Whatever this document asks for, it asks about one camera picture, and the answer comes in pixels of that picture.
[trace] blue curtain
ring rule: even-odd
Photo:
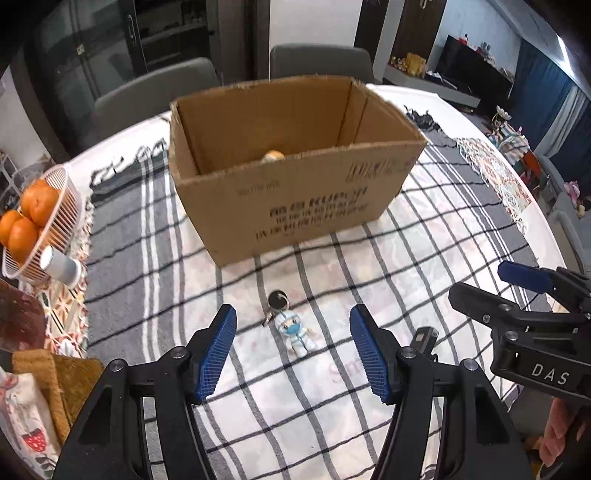
[[[550,158],[564,181],[579,182],[581,195],[591,194],[591,105],[581,114],[556,155]]]
[[[523,127],[532,151],[554,122],[573,81],[531,43],[521,39],[511,91],[511,126]]]

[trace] human hand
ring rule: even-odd
[[[570,411],[564,400],[555,398],[550,407],[550,415],[544,430],[544,439],[540,447],[540,459],[546,466],[552,466],[556,458],[564,451],[566,434],[572,425],[577,411]],[[585,430],[586,422],[583,422],[577,432],[577,441]]]

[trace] chair back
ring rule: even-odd
[[[298,75],[342,75],[375,83],[371,58],[362,48],[287,43],[273,47],[269,61],[271,79]]]
[[[122,85],[95,102],[93,121],[107,138],[170,109],[178,97],[219,86],[209,59],[199,58],[156,70]]]

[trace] blue clamp handle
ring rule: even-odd
[[[499,264],[497,273],[502,281],[536,293],[551,293],[554,290],[554,283],[548,272],[538,267],[528,267],[506,260]]]

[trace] gray chair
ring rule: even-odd
[[[372,61],[362,48],[286,43],[271,50],[271,79],[297,75],[342,75],[375,83]]]
[[[542,170],[544,170],[544,172],[548,174],[550,177],[548,179],[548,183],[552,189],[554,198],[557,198],[561,192],[566,192],[564,189],[564,179],[562,178],[562,175],[558,172],[552,161],[544,155],[536,155],[536,158],[538,159],[538,162],[540,162]]]
[[[170,109],[183,95],[219,86],[209,59],[194,59],[143,75],[95,102],[93,121],[101,138]]]
[[[579,218],[569,196],[561,192],[548,224],[566,267],[591,278],[591,213]]]

